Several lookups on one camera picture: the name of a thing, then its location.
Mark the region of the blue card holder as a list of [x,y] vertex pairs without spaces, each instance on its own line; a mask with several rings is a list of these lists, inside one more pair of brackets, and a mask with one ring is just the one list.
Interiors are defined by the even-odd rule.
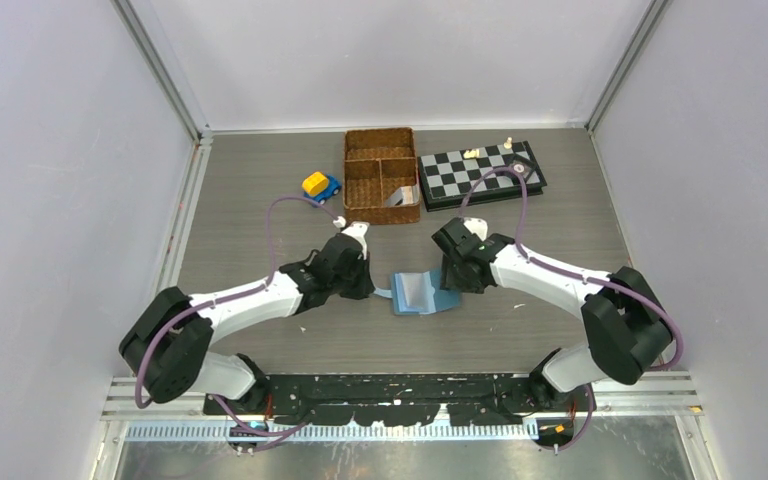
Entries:
[[424,316],[445,312],[461,305],[461,293],[442,288],[442,270],[421,273],[394,273],[389,288],[376,287],[376,296],[389,299],[395,315]]

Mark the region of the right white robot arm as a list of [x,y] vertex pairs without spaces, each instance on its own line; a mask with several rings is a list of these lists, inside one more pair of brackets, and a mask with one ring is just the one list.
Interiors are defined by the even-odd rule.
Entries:
[[527,377],[534,403],[556,410],[571,391],[609,378],[635,384],[680,338],[643,275],[575,267],[487,231],[477,218],[455,218],[432,236],[442,252],[443,286],[481,294],[489,287],[517,290],[580,320],[585,342],[550,353]]

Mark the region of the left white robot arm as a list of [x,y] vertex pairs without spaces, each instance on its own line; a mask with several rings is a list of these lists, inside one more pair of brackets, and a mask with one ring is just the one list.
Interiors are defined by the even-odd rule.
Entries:
[[267,398],[255,366],[242,354],[223,356],[211,347],[261,322],[318,308],[333,295],[369,297],[374,286],[366,233],[354,222],[329,238],[305,261],[285,264],[271,276],[227,290],[187,295],[160,291],[121,340],[118,351],[136,376],[139,408],[164,404],[187,392],[220,396],[244,414]]

